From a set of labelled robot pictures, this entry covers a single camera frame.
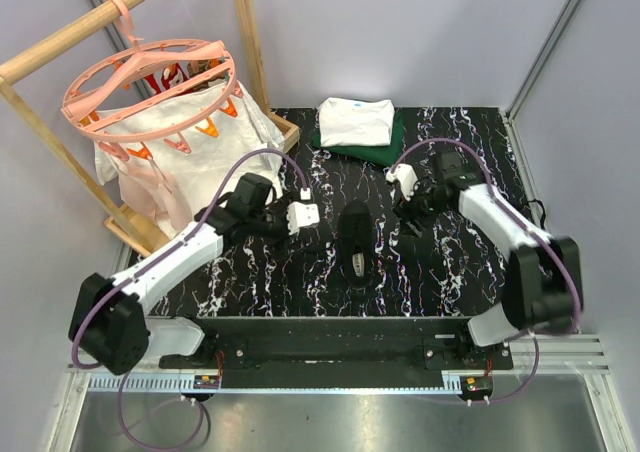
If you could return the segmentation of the black canvas sneaker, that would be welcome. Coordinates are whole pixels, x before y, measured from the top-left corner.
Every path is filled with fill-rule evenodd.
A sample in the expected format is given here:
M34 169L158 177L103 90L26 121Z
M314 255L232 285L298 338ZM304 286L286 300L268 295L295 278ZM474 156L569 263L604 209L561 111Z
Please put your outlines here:
M343 208L337 227L337 246L347 283L365 288L374 260L374 224L367 204L353 200Z

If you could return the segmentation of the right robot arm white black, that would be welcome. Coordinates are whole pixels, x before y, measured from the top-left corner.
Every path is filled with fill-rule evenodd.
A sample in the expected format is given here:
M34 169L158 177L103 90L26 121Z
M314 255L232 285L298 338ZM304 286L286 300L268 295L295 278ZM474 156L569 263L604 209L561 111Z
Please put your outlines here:
M561 334L583 308L579 249L570 238L555 238L505 202L484 174L463 163L455 151L434 158L434 183L398 164L386 175L401 197L394 207L405 230L421 237L435 219L456 212L476 226L506 261L498 304L472 317L454 343L454 356L476 368L490 347L521 333L543 329Z

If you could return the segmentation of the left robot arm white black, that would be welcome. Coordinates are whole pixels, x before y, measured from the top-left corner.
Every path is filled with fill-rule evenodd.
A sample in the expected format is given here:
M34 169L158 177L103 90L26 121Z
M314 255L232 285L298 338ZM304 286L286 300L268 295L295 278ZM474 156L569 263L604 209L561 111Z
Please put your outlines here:
M196 368L215 358L216 344L193 318L148 317L174 287L205 263L248 236L279 241L290 235L288 214L311 197L309 188L271 195L265 177L245 173L235 189L217 194L187 227L137 265L110 277L94 273L80 288L69 328L71 357L78 368L103 366L119 376L145 357L182 356Z

